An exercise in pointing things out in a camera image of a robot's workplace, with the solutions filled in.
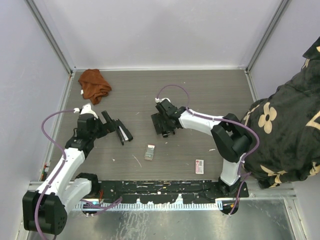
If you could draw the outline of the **black stapler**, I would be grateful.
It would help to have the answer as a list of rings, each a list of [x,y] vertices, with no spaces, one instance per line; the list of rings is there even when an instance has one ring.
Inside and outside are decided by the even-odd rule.
[[[176,134],[175,128],[170,126],[165,117],[160,113],[152,114],[151,120],[157,135],[162,135],[163,138],[167,138],[170,134]]]
[[[120,143],[123,146],[125,142],[130,142],[134,139],[131,132],[125,127],[121,120],[116,119],[115,123],[115,131],[119,137]]]

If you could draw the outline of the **red white staple box sleeve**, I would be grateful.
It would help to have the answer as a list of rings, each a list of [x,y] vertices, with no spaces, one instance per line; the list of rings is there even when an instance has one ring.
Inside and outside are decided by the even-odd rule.
[[[199,175],[204,174],[204,160],[202,159],[195,160],[195,173]]]

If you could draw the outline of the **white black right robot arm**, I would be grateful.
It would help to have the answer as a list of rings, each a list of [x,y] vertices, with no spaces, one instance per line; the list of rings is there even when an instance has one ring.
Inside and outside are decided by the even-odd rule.
[[[182,106],[174,106],[168,98],[156,98],[157,113],[151,119],[158,135],[164,138],[175,134],[176,129],[191,129],[213,137],[216,148],[223,158],[222,172],[218,178],[220,193],[231,197],[240,184],[240,165],[253,139],[240,126],[234,114],[211,116],[200,114]]]

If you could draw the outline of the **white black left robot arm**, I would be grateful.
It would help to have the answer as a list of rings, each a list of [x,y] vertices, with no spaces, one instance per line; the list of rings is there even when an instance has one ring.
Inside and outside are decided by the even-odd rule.
[[[35,190],[27,191],[22,198],[23,226],[37,232],[45,240],[47,235],[57,237],[64,229],[70,211],[87,196],[100,193],[97,175],[81,173],[73,184],[70,180],[94,148],[96,139],[109,133],[108,125],[88,105],[78,113],[77,127],[72,137],[61,148],[61,158],[47,179]]]

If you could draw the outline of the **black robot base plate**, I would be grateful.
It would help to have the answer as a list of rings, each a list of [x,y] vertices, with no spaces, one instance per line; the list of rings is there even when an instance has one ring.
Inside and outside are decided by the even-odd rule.
[[[122,198],[123,204],[174,203],[182,197],[184,204],[210,204],[219,198],[235,198],[238,190],[222,192],[213,180],[102,180],[95,194],[84,199],[99,199],[112,203]]]

